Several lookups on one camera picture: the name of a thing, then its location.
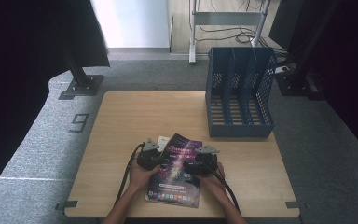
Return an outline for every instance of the white wall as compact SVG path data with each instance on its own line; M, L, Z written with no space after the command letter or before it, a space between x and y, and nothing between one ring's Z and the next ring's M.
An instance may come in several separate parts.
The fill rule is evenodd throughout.
M168 48L167 0L91 0L107 48Z

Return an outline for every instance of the black curtain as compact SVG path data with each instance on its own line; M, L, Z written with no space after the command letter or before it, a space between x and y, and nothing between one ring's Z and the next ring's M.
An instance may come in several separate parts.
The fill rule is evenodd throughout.
M340 1L311 56L324 98L358 139L358 1Z
M109 66L89 0L0 1L0 174L69 70L62 43L79 66Z

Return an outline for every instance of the controller cable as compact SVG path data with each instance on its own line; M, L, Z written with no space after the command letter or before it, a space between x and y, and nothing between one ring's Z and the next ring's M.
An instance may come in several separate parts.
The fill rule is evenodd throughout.
M132 161L133 161L134 158L135 158L136 151L138 151L138 149L139 149L140 147L143 148L144 146L145 146L145 143L139 144L138 147L136 147L136 149L133 150L132 155L131 155L130 160L129 160L129 163L127 163L126 171L124 172L123 180L121 181L120 190L118 191L115 204L118 202L118 200L120 200L121 194L123 193L123 189L124 189L124 186L126 185L126 181L127 181L127 176L128 176L128 174L129 174Z
M228 185L228 183L226 182L226 180L221 176L219 175L215 170L213 170L208 164L207 162L204 162L204 161L200 161L200 163L202 165L204 165L214 176L216 176L217 179L220 180L220 182L222 182L223 186L227 189L231 199L232 199L232 202L234 202L234 206L235 208L237 208L237 210L241 213L241 210L240 210L240 207L238 206L238 203L237 203L237 199L235 198L235 195L234 195L234 192L232 191L231 187Z

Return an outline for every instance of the gray carpet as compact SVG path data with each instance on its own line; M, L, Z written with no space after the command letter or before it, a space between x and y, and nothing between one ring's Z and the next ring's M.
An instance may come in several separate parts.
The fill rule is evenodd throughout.
M208 61L111 61L85 68L104 75L94 97L58 100L72 76L49 82L50 94L33 127L0 176L0 223L98 223L56 210L71 190L106 91L203 91ZM274 133L300 206L299 218L249 218L250 223L358 223L358 141L325 101L283 97L273 83L269 109ZM82 132L75 115L88 115ZM129 223L167 220L132 219ZM171 220L180 223L184 220ZM211 223L211 220L186 220Z

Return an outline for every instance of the purple magazine cover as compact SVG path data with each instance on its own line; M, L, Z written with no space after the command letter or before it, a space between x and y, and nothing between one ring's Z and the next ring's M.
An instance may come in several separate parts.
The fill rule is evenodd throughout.
M199 207L200 181L184 172L183 161L195 161L195 149L200 147L201 141L192 141L176 133L165 147L170 157L161 164L159 172L150 178L146 199Z

